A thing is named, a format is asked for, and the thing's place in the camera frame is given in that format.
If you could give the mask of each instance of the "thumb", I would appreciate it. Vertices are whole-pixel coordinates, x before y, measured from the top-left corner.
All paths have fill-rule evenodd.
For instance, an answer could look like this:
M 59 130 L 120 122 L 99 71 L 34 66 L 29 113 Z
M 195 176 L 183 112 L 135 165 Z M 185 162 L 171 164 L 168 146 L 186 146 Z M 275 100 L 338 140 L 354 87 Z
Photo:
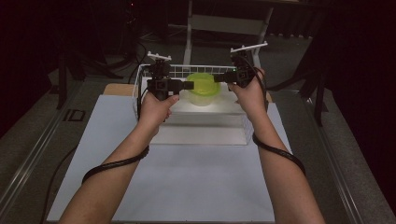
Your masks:
M 173 95 L 168 97 L 166 100 L 163 101 L 164 104 L 166 104 L 166 106 L 168 108 L 170 108 L 172 105 L 174 105 L 179 99 L 178 95 Z
M 235 93 L 236 95 L 238 95 L 239 91 L 240 91 L 240 87 L 233 84 L 233 83 L 228 83 L 228 89 L 230 89 L 231 91 L 233 91 L 233 93 Z

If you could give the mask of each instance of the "black controller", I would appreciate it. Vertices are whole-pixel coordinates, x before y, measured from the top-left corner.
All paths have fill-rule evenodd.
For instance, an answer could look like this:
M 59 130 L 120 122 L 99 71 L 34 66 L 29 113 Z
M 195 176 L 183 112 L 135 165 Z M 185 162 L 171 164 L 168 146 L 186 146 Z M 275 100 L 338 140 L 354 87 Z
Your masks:
M 256 74 L 256 71 L 248 64 L 249 61 L 252 61 L 249 57 L 251 55 L 247 54 L 244 50 L 232 53 L 231 61 L 236 69 L 231 72 L 215 75 L 215 82 L 236 83 L 236 85 L 245 88 Z
M 163 101 L 169 97 L 169 92 L 179 94 L 182 90 L 193 90 L 194 83 L 169 77 L 170 65 L 165 60 L 156 60 L 155 64 L 147 66 L 152 79 L 148 80 L 148 91 L 157 99 Z

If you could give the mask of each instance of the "handheld controller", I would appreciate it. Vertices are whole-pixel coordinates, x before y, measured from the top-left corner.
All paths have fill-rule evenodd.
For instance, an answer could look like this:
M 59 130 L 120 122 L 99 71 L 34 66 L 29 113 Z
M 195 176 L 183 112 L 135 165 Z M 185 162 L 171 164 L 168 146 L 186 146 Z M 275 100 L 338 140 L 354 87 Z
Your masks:
M 151 52 L 148 56 L 155 60 L 155 64 L 147 66 L 151 73 L 151 79 L 148 80 L 148 91 L 152 92 L 160 101 L 169 97 L 169 92 L 179 94 L 182 90 L 193 90 L 194 83 L 191 81 L 181 81 L 169 77 L 170 65 L 166 61 L 172 60 L 171 57 L 163 57 Z
M 251 47 L 242 46 L 241 49 L 231 49 L 231 61 L 236 67 L 234 71 L 226 72 L 215 76 L 215 82 L 236 83 L 236 85 L 245 88 L 250 81 L 256 76 L 256 71 L 252 67 L 253 59 L 248 50 L 257 49 L 266 46 L 267 43 Z

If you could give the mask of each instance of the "clear plastic container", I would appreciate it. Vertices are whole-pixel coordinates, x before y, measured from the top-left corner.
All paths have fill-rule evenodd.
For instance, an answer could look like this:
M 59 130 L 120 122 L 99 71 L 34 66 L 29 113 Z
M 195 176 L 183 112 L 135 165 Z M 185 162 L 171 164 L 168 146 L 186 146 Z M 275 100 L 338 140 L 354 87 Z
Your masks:
M 187 76 L 187 81 L 194 82 L 194 90 L 189 91 L 189 101 L 193 105 L 210 105 L 220 93 L 220 83 L 215 82 L 213 75 L 194 73 Z

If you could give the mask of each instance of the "white table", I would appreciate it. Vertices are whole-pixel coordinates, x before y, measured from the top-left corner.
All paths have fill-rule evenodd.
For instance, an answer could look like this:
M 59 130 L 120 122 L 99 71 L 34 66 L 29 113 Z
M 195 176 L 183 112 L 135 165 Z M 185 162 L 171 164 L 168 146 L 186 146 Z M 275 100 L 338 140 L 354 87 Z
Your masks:
M 101 95 L 49 211 L 58 221 L 81 184 L 136 125 L 131 96 Z M 289 147 L 276 105 L 269 116 Z M 120 207 L 117 222 L 274 222 L 257 147 L 151 145 Z

